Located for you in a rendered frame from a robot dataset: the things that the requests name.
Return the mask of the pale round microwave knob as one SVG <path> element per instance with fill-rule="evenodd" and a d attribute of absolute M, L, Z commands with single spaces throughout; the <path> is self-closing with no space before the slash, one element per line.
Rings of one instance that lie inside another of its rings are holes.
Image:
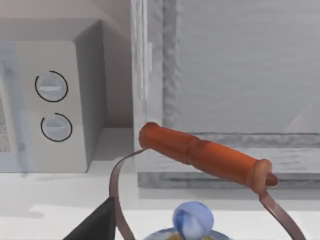
<path fill-rule="evenodd" d="M 62 101 L 67 96 L 69 90 L 64 76 L 53 70 L 37 76 L 34 87 L 38 96 L 50 103 Z"/>
<path fill-rule="evenodd" d="M 50 141 L 60 143 L 71 137 L 73 126 L 71 121 L 61 113 L 43 117 L 40 122 L 42 134 Z"/>

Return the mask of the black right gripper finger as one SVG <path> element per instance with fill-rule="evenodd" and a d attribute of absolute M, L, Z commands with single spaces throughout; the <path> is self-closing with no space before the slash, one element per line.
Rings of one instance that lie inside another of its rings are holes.
<path fill-rule="evenodd" d="M 108 197 L 63 240 L 115 240 L 115 200 Z"/>

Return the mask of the grey cabinet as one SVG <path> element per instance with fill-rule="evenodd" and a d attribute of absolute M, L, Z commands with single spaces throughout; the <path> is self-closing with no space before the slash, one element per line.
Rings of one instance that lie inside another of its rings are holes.
<path fill-rule="evenodd" d="M 131 0 L 131 44 L 135 136 L 156 122 L 320 189 L 320 0 Z"/>

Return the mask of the pale microwave oven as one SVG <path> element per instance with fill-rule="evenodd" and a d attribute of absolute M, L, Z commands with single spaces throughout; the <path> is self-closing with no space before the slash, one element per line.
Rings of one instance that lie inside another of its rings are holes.
<path fill-rule="evenodd" d="M 84 173 L 107 117 L 105 27 L 95 18 L 0 18 L 0 173 Z M 35 79 L 64 76 L 66 97 L 47 102 Z M 70 138 L 47 139 L 42 118 L 72 124 Z"/>

